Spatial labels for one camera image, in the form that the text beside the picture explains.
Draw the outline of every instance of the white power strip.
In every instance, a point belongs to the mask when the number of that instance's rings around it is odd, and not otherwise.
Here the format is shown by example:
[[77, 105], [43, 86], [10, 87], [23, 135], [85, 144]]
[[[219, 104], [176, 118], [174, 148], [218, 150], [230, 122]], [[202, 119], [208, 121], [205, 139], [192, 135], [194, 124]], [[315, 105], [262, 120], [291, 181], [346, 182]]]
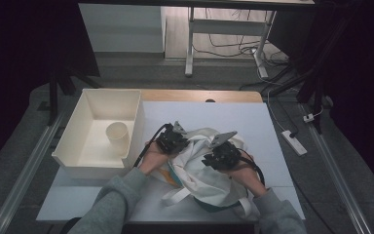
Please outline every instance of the white power strip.
[[305, 147], [303, 147], [303, 145], [299, 142], [299, 140], [297, 140], [296, 137], [290, 137], [290, 134], [291, 132], [289, 130], [281, 133], [284, 139], [286, 139], [287, 143], [290, 144], [290, 146], [294, 149], [294, 151], [296, 151], [299, 156], [306, 154], [308, 151], [305, 149]]
[[303, 116], [303, 120], [305, 123], [309, 123], [315, 120], [315, 116], [313, 114], [308, 114], [306, 116]]

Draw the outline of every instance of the white cloth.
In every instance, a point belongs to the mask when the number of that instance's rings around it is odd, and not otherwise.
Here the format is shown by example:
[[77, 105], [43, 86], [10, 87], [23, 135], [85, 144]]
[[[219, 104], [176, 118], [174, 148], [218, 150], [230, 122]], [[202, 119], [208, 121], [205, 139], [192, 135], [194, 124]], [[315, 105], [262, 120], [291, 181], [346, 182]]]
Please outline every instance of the white cloth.
[[[189, 145], [177, 157], [169, 160], [169, 165], [184, 188], [170, 191], [163, 200], [171, 206], [191, 194], [198, 200], [216, 207], [228, 207], [239, 201], [242, 207], [236, 209], [237, 214], [246, 218], [251, 213], [251, 206], [245, 187], [202, 162], [204, 156], [211, 153], [208, 146], [218, 134], [219, 132], [210, 128], [187, 133]], [[230, 141], [236, 147], [244, 148], [243, 140], [239, 136], [232, 137]]]

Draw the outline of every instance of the black cable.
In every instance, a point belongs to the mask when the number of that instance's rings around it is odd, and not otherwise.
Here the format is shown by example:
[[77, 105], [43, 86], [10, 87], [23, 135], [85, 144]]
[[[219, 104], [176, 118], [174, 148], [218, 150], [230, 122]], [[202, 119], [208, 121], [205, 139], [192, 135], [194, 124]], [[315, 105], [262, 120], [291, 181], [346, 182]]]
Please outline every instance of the black cable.
[[281, 101], [278, 99], [278, 103], [280, 107], [284, 110], [284, 113], [286, 114], [287, 118], [290, 120], [290, 123], [293, 125], [295, 132], [291, 132], [290, 137], [294, 138], [299, 133], [299, 128], [297, 128], [296, 124], [291, 119], [290, 115], [287, 113], [287, 111], [284, 109], [284, 106], [281, 104]]
[[141, 153], [139, 154], [138, 158], [136, 159], [135, 163], [134, 163], [134, 168], [136, 168], [139, 164], [139, 161], [141, 161], [142, 157], [144, 157], [144, 154], [147, 152], [148, 148], [151, 146], [151, 144], [154, 142], [154, 139], [157, 137], [157, 135], [160, 133], [160, 131], [167, 127], [168, 124], [164, 124], [154, 135], [153, 137], [150, 139], [150, 141], [147, 143], [147, 145], [145, 145], [144, 149], [141, 151]]
[[263, 54], [263, 56], [265, 57], [263, 59], [263, 61], [266, 62], [269, 66], [272, 66], [272, 67], [281, 66], [281, 65], [289, 65], [288, 60], [280, 60], [280, 59], [274, 60], [274, 59], [272, 59], [272, 56], [276, 55], [278, 53], [281, 53], [281, 51], [272, 53], [269, 58], [266, 58], [266, 55]]
[[265, 184], [265, 179], [264, 179], [264, 175], [263, 175], [263, 173], [262, 173], [262, 170], [259, 168], [259, 166], [257, 166], [257, 164], [254, 162], [254, 160], [251, 158], [251, 156], [247, 153], [247, 152], [245, 152], [245, 150], [243, 150], [243, 149], [240, 149], [240, 148], [238, 148], [240, 151], [242, 151], [242, 152], [244, 152], [250, 159], [246, 159], [246, 158], [244, 158], [244, 157], [241, 157], [240, 158], [240, 160], [242, 160], [242, 161], [244, 161], [245, 163], [248, 163], [249, 165], [251, 165], [253, 168], [254, 168], [254, 170], [257, 172], [257, 174], [259, 175], [259, 177], [260, 177], [260, 182], [262, 182], [263, 183], [263, 185], [266, 185]]
[[193, 46], [193, 49], [198, 52], [198, 53], [205, 53], [205, 54], [211, 54], [211, 55], [214, 55], [214, 56], [219, 56], [219, 57], [224, 57], [224, 58], [231, 58], [231, 57], [237, 57], [237, 56], [241, 56], [241, 55], [252, 55], [252, 54], [245, 54], [244, 52], [240, 52], [239, 54], [234, 54], [234, 55], [219, 55], [217, 53], [213, 53], [213, 52], [208, 52], [208, 51], [200, 51], [200, 50], [197, 50], [194, 45]]
[[[207, 15], [207, 10], [208, 12], [210, 13], [210, 9], [206, 8], [205, 12], [206, 12], [206, 19], [208, 19], [208, 15]], [[248, 11], [248, 15], [247, 15], [247, 20], [249, 19], [250, 17], [250, 11]], [[215, 45], [211, 39], [211, 34], [208, 34], [208, 39], [210, 41], [210, 44], [213, 46], [213, 47], [232, 47], [232, 46], [239, 46], [239, 49], [240, 49], [240, 46], [241, 45], [249, 45], [249, 44], [255, 44], [255, 43], [258, 43], [260, 41], [254, 41], [254, 42], [244, 42], [243, 43], [243, 38], [244, 36], [242, 37], [242, 41], [240, 43], [235, 43], [235, 44], [225, 44], [225, 45]]]
[[[279, 80], [284, 74], [286, 74], [289, 70], [291, 70], [291, 67], [288, 66], [288, 67], [285, 67], [281, 72], [279, 72], [279, 74], [277, 74], [275, 77], [273, 77], [271, 80], [269, 80], [269, 82], [276, 82], [277, 80]], [[254, 87], [254, 86], [259, 86], [259, 85], [264, 85], [266, 84], [267, 82], [266, 81], [260, 81], [260, 82], [255, 82], [255, 83], [251, 83], [251, 84], [245, 84], [245, 85], [241, 85], [239, 87], [239, 91], [241, 91], [243, 88], [247, 88], [247, 87]], [[268, 85], [260, 92], [260, 95], [263, 93], [263, 91], [266, 90], [267, 87], [269, 87], [270, 84], [268, 83]]]
[[[253, 46], [253, 47], [243, 47], [241, 48], [241, 52], [244, 53], [245, 55], [254, 55], [254, 53], [256, 52], [252, 52], [251, 54], [246, 54], [245, 51], [248, 51], [248, 50], [251, 50], [251, 49], [258, 49], [258, 47], [256, 46]], [[266, 57], [266, 53], [264, 51], [262, 51], [262, 55], [264, 58], [261, 58], [267, 65], [271, 66], [271, 67], [278, 67], [278, 66], [284, 66], [284, 65], [290, 65], [290, 63], [288, 61], [281, 61], [281, 62], [277, 62], [277, 61], [274, 61], [273, 59], [267, 59]]]
[[293, 183], [296, 185], [297, 189], [300, 191], [302, 196], [305, 198], [306, 202], [308, 202], [309, 206], [312, 208], [314, 213], [318, 216], [318, 218], [321, 220], [321, 222], [326, 226], [326, 228], [330, 231], [330, 233], [335, 234], [332, 228], [327, 224], [327, 222], [323, 219], [323, 217], [320, 215], [320, 213], [316, 210], [312, 202], [309, 200], [309, 198], [306, 196], [306, 194], [303, 192], [302, 188], [299, 186], [299, 183], [294, 179], [293, 174], [289, 171], [290, 177], [293, 180]]
[[[281, 70], [279, 72], [279, 74], [277, 74], [274, 78], [272, 78], [271, 81], [269, 82], [272, 82], [272, 83], [276, 83], [279, 81], [279, 79], [281, 79], [285, 74], [287, 74], [287, 72], [289, 72], [290, 70], [292, 69], [292, 67], [290, 65], [288, 65], [287, 67], [285, 67], [283, 70]], [[274, 85], [274, 84], [269, 84], [262, 90], [260, 91], [260, 95], [263, 97], [263, 92], [268, 89], [271, 85]]]
[[256, 47], [256, 46], [252, 46], [252, 47], [243, 47], [243, 48], [240, 49], [240, 52], [241, 52], [243, 55], [253, 56], [254, 53], [256, 53], [256, 52], [252, 52], [251, 50], [253, 50], [253, 49], [257, 50], [257, 48], [258, 48], [258, 47]]

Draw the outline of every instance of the white cup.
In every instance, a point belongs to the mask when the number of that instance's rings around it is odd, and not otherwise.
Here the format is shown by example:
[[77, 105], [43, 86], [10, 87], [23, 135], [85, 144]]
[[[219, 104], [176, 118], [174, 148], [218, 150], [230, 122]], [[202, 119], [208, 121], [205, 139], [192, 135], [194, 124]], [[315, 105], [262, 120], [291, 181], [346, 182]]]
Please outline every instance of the white cup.
[[105, 133], [116, 153], [119, 155], [127, 154], [130, 147], [130, 137], [126, 124], [123, 122], [114, 122], [107, 127]]

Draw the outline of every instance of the gray sleeve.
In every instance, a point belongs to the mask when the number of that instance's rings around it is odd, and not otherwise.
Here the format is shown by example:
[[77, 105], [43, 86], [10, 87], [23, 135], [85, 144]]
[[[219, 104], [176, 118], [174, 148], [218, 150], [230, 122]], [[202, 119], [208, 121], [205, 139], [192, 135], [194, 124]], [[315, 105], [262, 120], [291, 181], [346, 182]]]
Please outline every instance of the gray sleeve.
[[263, 234], [306, 233], [305, 225], [289, 201], [281, 201], [270, 188], [253, 199], [260, 212], [259, 224]]
[[112, 177], [101, 188], [93, 207], [72, 227], [68, 233], [121, 233], [140, 199], [140, 190], [147, 177], [138, 169], [126, 176]]

